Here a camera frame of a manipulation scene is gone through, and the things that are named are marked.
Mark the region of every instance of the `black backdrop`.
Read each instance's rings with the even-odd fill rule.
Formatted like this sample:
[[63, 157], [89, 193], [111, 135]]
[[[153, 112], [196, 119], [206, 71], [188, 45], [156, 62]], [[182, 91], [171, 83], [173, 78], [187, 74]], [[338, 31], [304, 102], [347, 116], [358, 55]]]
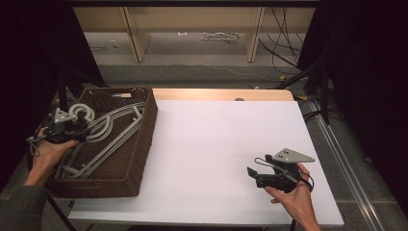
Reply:
[[[322, 5], [312, 20], [299, 67], [312, 64], [344, 12]], [[330, 66], [340, 107], [408, 217], [408, 17], [402, 1], [362, 1], [353, 33]]]
[[[16, 165], [58, 89], [68, 67], [102, 81], [75, 13], [69, 7], [11, 1], [0, 7], [0, 190]], [[68, 86], [82, 82], [66, 75]]]

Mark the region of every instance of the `white tabletop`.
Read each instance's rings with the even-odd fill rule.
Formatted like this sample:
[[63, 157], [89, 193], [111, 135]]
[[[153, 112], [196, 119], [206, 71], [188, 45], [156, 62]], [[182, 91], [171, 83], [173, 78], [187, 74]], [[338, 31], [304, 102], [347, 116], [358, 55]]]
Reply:
[[69, 218], [92, 222], [273, 226], [292, 219], [256, 187], [246, 167], [273, 174], [257, 157], [289, 148], [304, 164], [322, 227], [344, 224], [298, 105], [294, 101], [157, 100], [153, 143], [140, 194], [76, 199]]

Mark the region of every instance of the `sleeve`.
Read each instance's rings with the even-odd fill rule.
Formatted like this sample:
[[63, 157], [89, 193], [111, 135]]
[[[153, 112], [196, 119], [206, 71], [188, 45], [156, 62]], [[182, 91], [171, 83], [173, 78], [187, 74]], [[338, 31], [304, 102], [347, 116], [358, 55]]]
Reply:
[[41, 230], [42, 211], [48, 194], [43, 187], [18, 188], [0, 210], [0, 230]]

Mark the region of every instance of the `wrist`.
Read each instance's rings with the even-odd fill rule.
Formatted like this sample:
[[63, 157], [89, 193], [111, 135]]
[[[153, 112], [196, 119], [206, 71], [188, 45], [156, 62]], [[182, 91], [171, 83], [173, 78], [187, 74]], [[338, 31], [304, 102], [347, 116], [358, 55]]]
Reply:
[[28, 174], [24, 186], [43, 187], [47, 182], [48, 177], [52, 172], [52, 168], [38, 168], [34, 167]]
[[320, 226], [315, 220], [308, 220], [300, 225], [304, 231], [320, 231]]

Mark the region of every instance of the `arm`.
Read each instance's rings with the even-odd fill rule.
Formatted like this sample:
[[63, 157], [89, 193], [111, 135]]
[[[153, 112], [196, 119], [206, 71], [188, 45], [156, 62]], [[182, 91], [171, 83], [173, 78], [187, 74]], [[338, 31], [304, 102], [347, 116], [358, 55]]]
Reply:
[[18, 188], [0, 210], [0, 230], [41, 229], [42, 211], [49, 194], [43, 186], [65, 151], [76, 144], [77, 141], [54, 144], [45, 140], [38, 143], [33, 168], [24, 186]]
[[[297, 164], [302, 174], [302, 178], [309, 180], [309, 171], [302, 164]], [[309, 186], [299, 181], [292, 192], [283, 193], [275, 188], [265, 187], [265, 191], [274, 198], [270, 201], [272, 204], [281, 203], [291, 217], [299, 223], [305, 231], [319, 231], [320, 227], [313, 209], [312, 197]]]

